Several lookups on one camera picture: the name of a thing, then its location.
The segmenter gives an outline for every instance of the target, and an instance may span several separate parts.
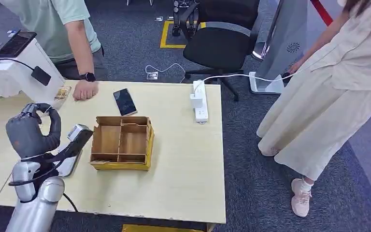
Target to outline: wooden compartment organizer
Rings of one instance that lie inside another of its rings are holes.
[[[149,170],[154,131],[147,117],[99,116],[90,164],[96,169]]]

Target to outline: woman's hand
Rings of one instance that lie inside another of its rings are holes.
[[[300,69],[300,67],[301,67],[302,64],[304,64],[304,63],[305,63],[305,60],[300,59],[299,61],[297,61],[295,64],[293,64],[293,65],[291,66],[291,68],[288,70],[288,72],[289,72],[290,74],[294,74],[294,73],[296,73],[296,71],[298,71],[298,69]]]

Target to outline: speaker grille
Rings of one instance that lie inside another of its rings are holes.
[[[289,53],[296,53],[299,51],[299,49],[300,49],[300,43],[297,43],[297,42],[290,43],[288,47],[286,47],[286,51]]]

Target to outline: white power strip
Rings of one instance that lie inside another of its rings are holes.
[[[193,107],[196,114],[196,122],[204,124],[208,122],[208,107],[207,107],[207,95],[205,94],[205,85],[201,80],[193,82],[193,90],[195,89],[195,95],[191,96],[191,100],[199,100],[202,104],[194,104]]]

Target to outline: robotic arm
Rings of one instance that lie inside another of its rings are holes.
[[[38,110],[48,112],[51,119],[50,132],[46,136],[39,128],[42,121]],[[56,168],[65,159],[79,155],[93,131],[76,124],[68,134],[69,145],[54,156],[50,151],[60,145],[60,116],[48,104],[30,103],[19,115],[9,119],[6,132],[21,158],[14,166],[9,183],[15,187],[18,202],[6,231],[48,232],[65,190]]]

